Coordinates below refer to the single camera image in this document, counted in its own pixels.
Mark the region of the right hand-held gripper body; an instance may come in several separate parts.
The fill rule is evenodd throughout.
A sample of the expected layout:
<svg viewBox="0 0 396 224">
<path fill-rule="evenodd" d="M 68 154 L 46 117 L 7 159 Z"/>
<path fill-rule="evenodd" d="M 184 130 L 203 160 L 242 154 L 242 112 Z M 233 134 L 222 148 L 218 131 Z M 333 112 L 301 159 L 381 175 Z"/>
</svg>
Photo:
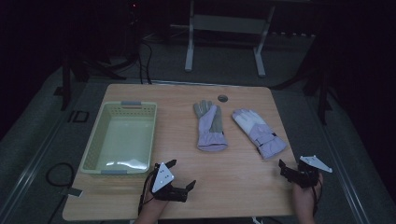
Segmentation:
<svg viewBox="0 0 396 224">
<path fill-rule="evenodd" d="M 318 183 L 318 174 L 320 171 L 331 173 L 332 168 L 316 155 L 301 156 L 297 170 L 293 172 L 292 181 L 302 189 L 314 187 Z"/>
</svg>

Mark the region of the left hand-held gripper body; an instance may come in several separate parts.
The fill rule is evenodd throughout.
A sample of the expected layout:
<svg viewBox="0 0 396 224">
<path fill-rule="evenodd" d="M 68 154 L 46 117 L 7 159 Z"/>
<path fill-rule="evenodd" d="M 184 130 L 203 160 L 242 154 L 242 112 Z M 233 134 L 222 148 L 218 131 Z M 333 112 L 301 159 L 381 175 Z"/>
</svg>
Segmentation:
<svg viewBox="0 0 396 224">
<path fill-rule="evenodd" d="M 165 166 L 164 162 L 155 164 L 154 181 L 150 186 L 150 192 L 157 200 L 184 203 L 187 201 L 188 192 L 172 186 L 175 176 L 170 169 Z"/>
</svg>

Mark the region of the lavender and white ski glove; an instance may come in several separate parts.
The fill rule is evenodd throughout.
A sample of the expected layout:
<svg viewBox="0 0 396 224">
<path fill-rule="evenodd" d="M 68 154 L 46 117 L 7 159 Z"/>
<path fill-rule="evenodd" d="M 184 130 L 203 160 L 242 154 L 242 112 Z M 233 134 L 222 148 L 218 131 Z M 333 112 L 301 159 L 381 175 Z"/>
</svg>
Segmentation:
<svg viewBox="0 0 396 224">
<path fill-rule="evenodd" d="M 274 157 L 286 148 L 287 144 L 254 110 L 236 109 L 233 112 L 233 120 L 256 146 L 264 160 Z"/>
<path fill-rule="evenodd" d="M 198 118 L 197 147 L 207 152 L 225 149 L 228 142 L 223 133 L 221 108 L 211 101 L 202 100 L 194 104 L 193 109 Z"/>
</svg>

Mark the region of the pale green plastic basket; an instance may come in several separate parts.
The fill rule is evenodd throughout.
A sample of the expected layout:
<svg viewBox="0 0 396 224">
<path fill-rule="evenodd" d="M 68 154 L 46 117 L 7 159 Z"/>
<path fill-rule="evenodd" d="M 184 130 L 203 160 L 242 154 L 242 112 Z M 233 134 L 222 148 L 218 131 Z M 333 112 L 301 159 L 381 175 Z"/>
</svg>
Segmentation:
<svg viewBox="0 0 396 224">
<path fill-rule="evenodd" d="M 80 171 L 89 175 L 141 175 L 150 167 L 157 104 L 113 101 L 101 105 Z"/>
</svg>

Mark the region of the person's right hand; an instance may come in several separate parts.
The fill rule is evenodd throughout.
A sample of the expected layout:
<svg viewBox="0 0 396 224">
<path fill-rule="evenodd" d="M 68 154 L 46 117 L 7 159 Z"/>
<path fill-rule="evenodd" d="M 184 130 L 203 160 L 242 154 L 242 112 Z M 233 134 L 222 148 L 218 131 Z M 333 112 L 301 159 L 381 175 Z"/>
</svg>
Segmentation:
<svg viewBox="0 0 396 224">
<path fill-rule="evenodd" d="M 318 205 L 322 194 L 323 175 L 318 175 L 318 183 L 313 188 L 302 189 L 299 185 L 292 184 L 292 204 L 294 210 L 297 207 L 310 207 L 313 209 Z"/>
</svg>

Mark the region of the person's left hand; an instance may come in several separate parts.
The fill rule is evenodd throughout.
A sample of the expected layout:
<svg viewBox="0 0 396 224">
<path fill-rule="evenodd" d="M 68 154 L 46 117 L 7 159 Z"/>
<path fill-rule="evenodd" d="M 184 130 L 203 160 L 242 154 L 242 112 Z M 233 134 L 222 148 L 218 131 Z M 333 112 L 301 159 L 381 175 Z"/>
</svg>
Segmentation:
<svg viewBox="0 0 396 224">
<path fill-rule="evenodd" d="M 157 200 L 150 191 L 147 191 L 142 205 L 141 215 L 159 216 L 166 205 L 168 205 L 168 201 Z"/>
</svg>

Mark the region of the black tripod stand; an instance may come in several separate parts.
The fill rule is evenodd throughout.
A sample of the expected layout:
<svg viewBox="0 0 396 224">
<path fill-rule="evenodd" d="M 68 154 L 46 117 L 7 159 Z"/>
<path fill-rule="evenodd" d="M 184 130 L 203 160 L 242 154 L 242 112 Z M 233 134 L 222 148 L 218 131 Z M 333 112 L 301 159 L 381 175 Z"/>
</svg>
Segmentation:
<svg viewBox="0 0 396 224">
<path fill-rule="evenodd" d="M 332 57 L 333 49 L 316 39 L 304 56 L 296 75 L 272 86 L 271 90 L 283 90 L 305 79 L 303 93 L 305 96 L 313 96 L 318 92 L 318 118 L 323 125 L 326 125 L 326 111 L 331 109 L 327 96 L 333 68 Z"/>
<path fill-rule="evenodd" d="M 65 54 L 62 58 L 62 85 L 57 87 L 54 92 L 54 95 L 62 97 L 62 111 L 65 111 L 71 102 L 71 74 L 75 75 L 77 81 L 86 82 L 89 79 L 88 73 L 84 70 L 86 65 L 97 69 L 106 77 L 125 80 L 125 77 L 116 75 L 110 69 L 99 64 L 99 62 L 94 61 L 81 53 Z"/>
</svg>

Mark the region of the grey tape piece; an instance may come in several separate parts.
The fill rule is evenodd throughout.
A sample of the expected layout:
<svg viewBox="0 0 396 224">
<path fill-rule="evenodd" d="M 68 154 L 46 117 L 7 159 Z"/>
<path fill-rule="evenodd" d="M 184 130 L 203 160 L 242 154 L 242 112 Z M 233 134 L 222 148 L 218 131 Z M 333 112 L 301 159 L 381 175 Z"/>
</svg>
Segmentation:
<svg viewBox="0 0 396 224">
<path fill-rule="evenodd" d="M 83 191 L 81 189 L 75 189 L 75 188 L 63 188 L 60 193 L 63 196 L 73 196 L 73 197 L 80 197 L 83 193 Z"/>
</svg>

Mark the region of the black rectangular floor bracket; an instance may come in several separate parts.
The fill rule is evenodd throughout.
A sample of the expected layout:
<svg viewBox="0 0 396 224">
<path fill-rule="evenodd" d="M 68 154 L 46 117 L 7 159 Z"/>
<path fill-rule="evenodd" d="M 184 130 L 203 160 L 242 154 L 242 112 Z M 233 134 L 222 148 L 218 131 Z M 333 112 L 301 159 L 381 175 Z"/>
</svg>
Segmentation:
<svg viewBox="0 0 396 224">
<path fill-rule="evenodd" d="M 73 123 L 84 123 L 87 122 L 89 119 L 90 113 L 81 110 L 73 110 L 68 118 L 68 122 Z"/>
</svg>

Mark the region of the white metal desk frame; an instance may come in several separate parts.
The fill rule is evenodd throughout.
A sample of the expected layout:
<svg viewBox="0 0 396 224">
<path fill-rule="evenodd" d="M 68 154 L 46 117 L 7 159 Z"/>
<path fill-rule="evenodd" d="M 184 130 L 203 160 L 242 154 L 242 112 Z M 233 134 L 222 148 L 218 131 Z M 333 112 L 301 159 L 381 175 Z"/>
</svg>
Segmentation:
<svg viewBox="0 0 396 224">
<path fill-rule="evenodd" d="M 262 50 L 266 37 L 273 22 L 278 5 L 281 4 L 302 4 L 310 3 L 310 0 L 259 0 L 264 4 L 264 8 L 268 10 L 263 19 L 254 19 L 248 17 L 236 16 L 220 16 L 210 15 L 207 13 L 197 13 L 195 6 L 199 1 L 204 0 L 187 0 L 189 2 L 189 23 L 188 29 L 188 45 L 185 58 L 184 71 L 189 73 L 193 69 L 194 62 L 194 32 L 195 31 L 211 31 L 233 34 L 258 35 L 260 41 L 252 48 L 254 62 L 257 69 L 258 77 L 265 77 L 266 71 L 264 60 L 262 58 Z"/>
</svg>

